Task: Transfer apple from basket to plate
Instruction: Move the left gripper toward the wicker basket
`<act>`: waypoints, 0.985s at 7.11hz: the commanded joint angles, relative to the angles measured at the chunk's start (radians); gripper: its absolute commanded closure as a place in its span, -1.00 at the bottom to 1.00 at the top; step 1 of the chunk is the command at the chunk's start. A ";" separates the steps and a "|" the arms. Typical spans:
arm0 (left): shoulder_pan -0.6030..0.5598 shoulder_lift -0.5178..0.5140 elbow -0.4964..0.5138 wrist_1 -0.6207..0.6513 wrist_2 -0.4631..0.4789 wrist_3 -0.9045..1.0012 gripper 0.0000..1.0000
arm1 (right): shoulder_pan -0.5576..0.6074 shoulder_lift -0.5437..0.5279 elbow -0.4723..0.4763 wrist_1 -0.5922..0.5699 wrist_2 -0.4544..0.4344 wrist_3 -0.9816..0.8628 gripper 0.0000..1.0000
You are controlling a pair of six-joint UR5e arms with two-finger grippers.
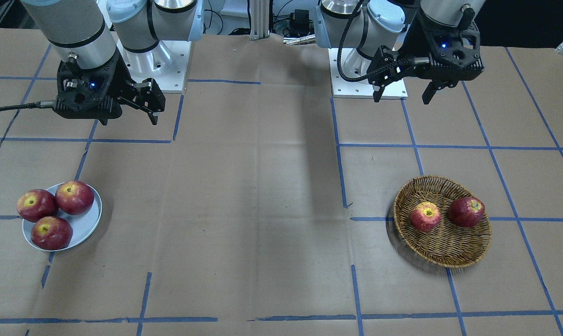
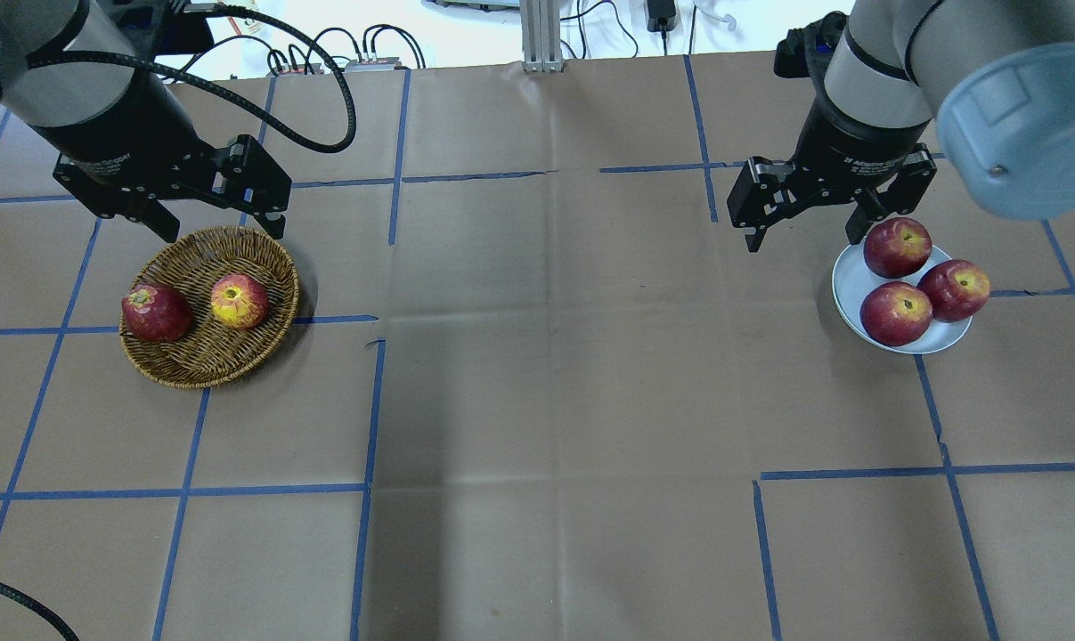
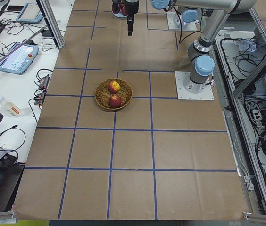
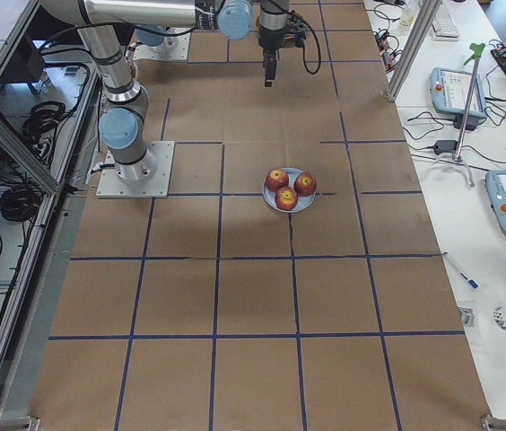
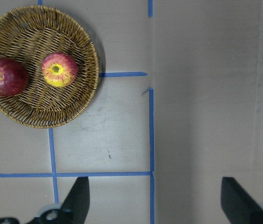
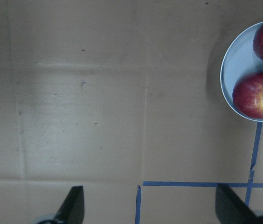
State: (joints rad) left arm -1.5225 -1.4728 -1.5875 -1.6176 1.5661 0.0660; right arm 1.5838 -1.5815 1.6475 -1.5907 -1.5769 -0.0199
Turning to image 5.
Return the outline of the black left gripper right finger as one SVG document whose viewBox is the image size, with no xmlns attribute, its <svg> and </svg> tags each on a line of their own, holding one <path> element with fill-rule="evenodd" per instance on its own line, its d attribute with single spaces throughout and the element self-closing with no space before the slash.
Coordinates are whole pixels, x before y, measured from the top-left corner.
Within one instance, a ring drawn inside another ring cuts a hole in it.
<svg viewBox="0 0 263 224">
<path fill-rule="evenodd" d="M 222 178 L 221 208 L 231 224 L 263 224 L 263 207 L 233 177 Z"/>
</svg>

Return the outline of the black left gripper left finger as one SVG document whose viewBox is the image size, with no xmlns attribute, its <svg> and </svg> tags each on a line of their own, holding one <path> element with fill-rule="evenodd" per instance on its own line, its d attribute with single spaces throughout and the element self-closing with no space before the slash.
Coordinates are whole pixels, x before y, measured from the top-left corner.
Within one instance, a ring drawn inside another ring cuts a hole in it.
<svg viewBox="0 0 263 224">
<path fill-rule="evenodd" d="M 50 208 L 33 218 L 31 224 L 83 224 L 90 207 L 88 177 L 78 177 L 59 208 Z"/>
</svg>

